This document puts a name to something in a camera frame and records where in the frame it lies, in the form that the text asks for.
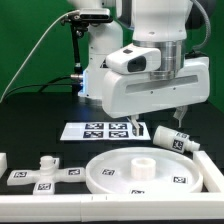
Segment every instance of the round white tray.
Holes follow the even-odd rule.
[[[86,184],[96,194],[186,193],[200,192],[203,177],[194,162],[183,155],[135,147],[93,158],[86,167]]]

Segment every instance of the metal bracket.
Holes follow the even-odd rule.
[[[182,106],[182,107],[177,107],[176,112],[173,115],[174,118],[176,118],[179,121],[179,128],[182,126],[182,120],[187,113],[188,106]]]
[[[144,134],[144,128],[142,125],[140,125],[137,120],[139,119],[139,115],[132,115],[130,118],[128,117],[128,121],[132,125],[132,133],[138,137],[143,136]]]

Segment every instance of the white object with marker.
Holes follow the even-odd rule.
[[[153,144],[182,154],[185,150],[190,152],[198,151],[200,144],[190,141],[189,137],[187,134],[159,126]]]

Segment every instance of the white robot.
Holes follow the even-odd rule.
[[[87,9],[97,13],[98,9],[112,7],[113,0],[68,0],[76,9]],[[123,47],[123,30],[113,21],[105,24],[91,24],[89,33],[89,64],[83,72],[83,89],[78,93],[81,101],[101,105],[102,86],[105,74],[110,70],[106,65],[106,57]]]
[[[117,15],[134,29],[133,43],[110,54],[103,82],[103,109],[113,118],[204,102],[210,92],[209,58],[185,59],[185,23],[192,0],[117,0]]]

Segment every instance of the black table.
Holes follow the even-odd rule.
[[[153,137],[158,125],[178,129],[178,122],[173,118],[174,112],[175,109],[169,109],[148,113],[141,115],[140,120],[146,122]],[[114,120],[106,115],[102,108],[80,103],[77,97],[70,93],[20,93],[9,97],[0,105],[0,152],[7,153],[8,163],[8,170],[0,180],[0,195],[31,195],[33,184],[8,187],[6,181],[12,170],[38,170],[40,157],[44,155],[59,157],[60,168],[85,167],[91,158],[108,150],[135,146],[155,147],[152,141],[60,141],[66,122],[106,121]],[[217,167],[224,172],[222,112],[208,102],[190,106],[180,131],[189,134],[191,140],[200,143],[201,150],[206,151]],[[79,193],[89,193],[85,184],[56,184],[56,194]]]

